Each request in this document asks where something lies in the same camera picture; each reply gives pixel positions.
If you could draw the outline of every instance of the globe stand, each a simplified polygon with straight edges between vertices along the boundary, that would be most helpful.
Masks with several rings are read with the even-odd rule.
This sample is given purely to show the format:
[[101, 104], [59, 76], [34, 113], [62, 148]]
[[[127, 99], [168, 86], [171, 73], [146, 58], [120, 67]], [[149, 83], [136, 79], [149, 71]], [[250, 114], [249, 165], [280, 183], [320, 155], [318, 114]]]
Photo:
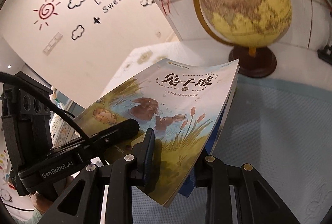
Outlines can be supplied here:
[[271, 75], [277, 67], [277, 59], [268, 48], [245, 48], [235, 46], [228, 60], [239, 59], [239, 73], [250, 78], [264, 78]]

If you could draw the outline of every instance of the light switch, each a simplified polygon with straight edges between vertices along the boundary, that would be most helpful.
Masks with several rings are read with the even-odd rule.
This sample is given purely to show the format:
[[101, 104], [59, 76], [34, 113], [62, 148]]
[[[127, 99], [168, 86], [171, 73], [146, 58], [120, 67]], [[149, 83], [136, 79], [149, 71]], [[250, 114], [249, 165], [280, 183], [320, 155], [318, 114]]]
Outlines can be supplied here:
[[49, 55], [49, 53], [51, 52], [51, 50], [52, 50], [52, 47], [49, 46], [49, 45], [47, 45], [46, 48], [44, 48], [44, 53], [45, 53], [46, 55]]
[[63, 37], [62, 34], [57, 33], [57, 34], [54, 36], [54, 39], [55, 39], [57, 42], [59, 42], [59, 41], [61, 40], [62, 37]]
[[54, 48], [54, 46], [57, 44], [58, 41], [56, 41], [54, 38], [52, 38], [52, 40], [49, 42], [49, 46], [51, 46], [52, 48]]

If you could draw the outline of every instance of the rabbit illustration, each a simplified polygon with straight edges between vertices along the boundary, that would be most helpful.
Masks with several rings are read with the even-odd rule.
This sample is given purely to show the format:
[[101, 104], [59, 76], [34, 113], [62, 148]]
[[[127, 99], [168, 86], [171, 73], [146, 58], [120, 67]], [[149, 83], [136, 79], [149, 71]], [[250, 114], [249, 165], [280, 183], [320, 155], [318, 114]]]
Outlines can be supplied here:
[[174, 122], [180, 122], [185, 120], [187, 117], [186, 114], [177, 114], [173, 117], [163, 117], [161, 118], [159, 115], [156, 116], [156, 125], [155, 130], [165, 131], [168, 126], [170, 126]]
[[134, 103], [140, 103], [140, 105], [129, 109], [129, 112], [136, 118], [150, 121], [153, 114], [158, 114], [158, 101], [148, 97], [137, 98], [132, 101]]

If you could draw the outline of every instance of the red tassel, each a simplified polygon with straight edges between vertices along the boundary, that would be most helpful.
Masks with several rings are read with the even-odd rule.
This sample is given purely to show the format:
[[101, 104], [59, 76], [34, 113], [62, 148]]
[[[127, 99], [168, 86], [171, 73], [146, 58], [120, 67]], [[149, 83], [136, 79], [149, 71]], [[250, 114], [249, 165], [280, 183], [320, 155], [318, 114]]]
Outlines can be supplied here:
[[165, 8], [164, 8], [164, 1], [163, 1], [163, 0], [161, 0], [161, 6], [163, 7], [163, 10], [164, 10], [165, 16], [167, 16], [167, 13], [166, 13]]
[[168, 13], [170, 14], [170, 10], [169, 10], [169, 0], [167, 0], [167, 7], [168, 7]]

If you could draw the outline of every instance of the camera lens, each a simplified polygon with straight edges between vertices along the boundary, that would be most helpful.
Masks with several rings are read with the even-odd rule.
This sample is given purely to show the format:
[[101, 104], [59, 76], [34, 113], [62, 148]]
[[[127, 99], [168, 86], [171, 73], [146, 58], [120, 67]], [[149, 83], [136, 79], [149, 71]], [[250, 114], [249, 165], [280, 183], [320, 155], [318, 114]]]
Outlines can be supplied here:
[[36, 113], [40, 113], [40, 111], [42, 110], [42, 104], [38, 99], [34, 100], [34, 110], [36, 111]]
[[25, 95], [23, 98], [23, 107], [26, 111], [28, 111], [30, 109], [30, 104], [31, 104], [31, 101], [30, 101], [29, 96]]

